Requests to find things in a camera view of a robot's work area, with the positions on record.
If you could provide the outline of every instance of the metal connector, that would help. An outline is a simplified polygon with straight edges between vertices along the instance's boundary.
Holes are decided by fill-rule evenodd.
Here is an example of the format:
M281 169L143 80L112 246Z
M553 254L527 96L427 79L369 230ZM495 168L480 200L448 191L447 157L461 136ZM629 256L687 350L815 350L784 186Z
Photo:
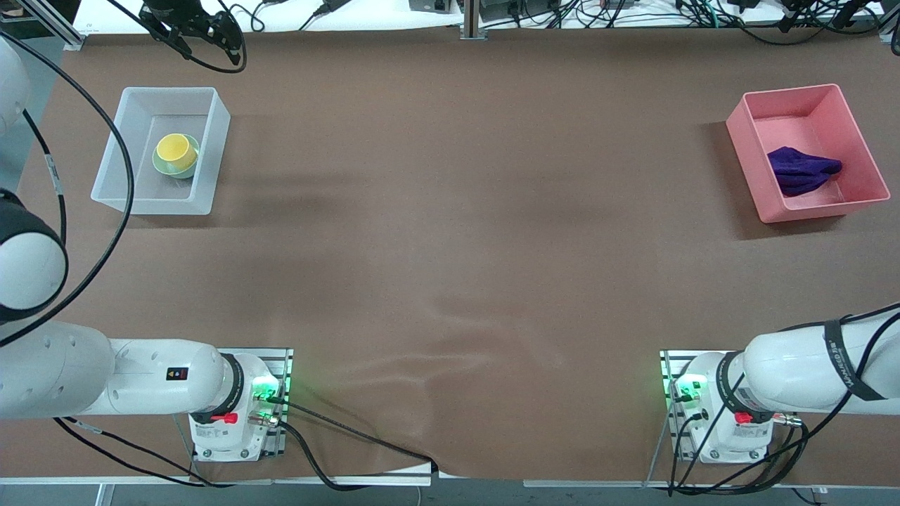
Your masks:
M254 413L247 417L247 423L262 425L272 429L278 427L279 422L281 422L281 417L265 413Z
M778 425L787 425L788 427L803 427L803 421L799 417L785 413L775 413L772 415L772 421Z

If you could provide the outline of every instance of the purple cloth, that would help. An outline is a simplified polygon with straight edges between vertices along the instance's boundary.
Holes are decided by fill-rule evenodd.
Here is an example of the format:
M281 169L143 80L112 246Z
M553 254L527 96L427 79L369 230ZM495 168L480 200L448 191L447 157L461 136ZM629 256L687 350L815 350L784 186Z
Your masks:
M778 148L769 153L781 193L788 197L812 192L828 178L841 172L841 161L814 157L793 148Z

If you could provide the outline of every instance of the gray floor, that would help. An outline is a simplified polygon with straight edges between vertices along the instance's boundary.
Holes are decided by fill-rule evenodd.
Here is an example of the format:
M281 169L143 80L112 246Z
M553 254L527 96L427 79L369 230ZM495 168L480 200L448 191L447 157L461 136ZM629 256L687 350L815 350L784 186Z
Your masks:
M59 39L29 39L26 43L57 63L62 57L62 41ZM34 121L40 125L44 107L50 99L50 90L56 81L56 74L24 51L18 48L16 51L22 56L22 63L25 64L25 70L31 78L31 96L27 109ZM32 131L24 120L16 122L6 135L0 137L0 187L13 191L18 187L33 142Z
M59 62L61 41L34 39L29 43ZM29 56L23 61L32 81L29 110L40 122L44 107L55 82L51 70ZM0 138L0 186L15 188L28 157L33 137L27 124L19 122ZM95 485L0 485L0 506L68 505L90 506L97 493ZM900 504L898 490L830 490L829 504L847 506L884 506ZM177 485L119 485L112 497L113 506L254 506L254 505L319 505L333 506L415 506L419 497L415 488L377 487L358 492L332 492L313 485L247 485L228 490L202 490ZM803 506L789 490L770 490L753 496L668 498L665 492L624 488L556 488L527 489L521 482L487 480L438 480L421 489L421 504L441 506L463 505L720 505Z

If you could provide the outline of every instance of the yellow cup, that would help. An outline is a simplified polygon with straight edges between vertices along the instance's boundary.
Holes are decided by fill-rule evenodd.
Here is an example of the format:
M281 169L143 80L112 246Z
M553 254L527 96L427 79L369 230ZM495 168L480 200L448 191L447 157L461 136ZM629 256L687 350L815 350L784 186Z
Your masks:
M157 155L178 171L190 168L197 161L197 150L182 133L170 133L157 144Z

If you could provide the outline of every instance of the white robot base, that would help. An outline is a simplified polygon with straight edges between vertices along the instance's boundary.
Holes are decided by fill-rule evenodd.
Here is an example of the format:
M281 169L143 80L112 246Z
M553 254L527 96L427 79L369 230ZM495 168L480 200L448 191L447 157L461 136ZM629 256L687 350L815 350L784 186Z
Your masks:
M683 420L699 415L699 420L690 422L685 432L689 432L693 448L700 448L700 462L752 464L766 456L772 439L773 423L772 420L748 423L741 419L742 413L735 415L725 407L714 426L716 414L724 404L716 386L718 367L723 358L725 354L719 352L700 353L684 368L681 376L670 383L671 398L675 402L674 411L684 414L684 418L676 420L680 426Z
M278 394L278 380L260 357L238 353L234 358L244 375L237 406L212 423L191 418L194 460L198 462L257 461L266 433L277 425L272 418L274 405L265 399Z

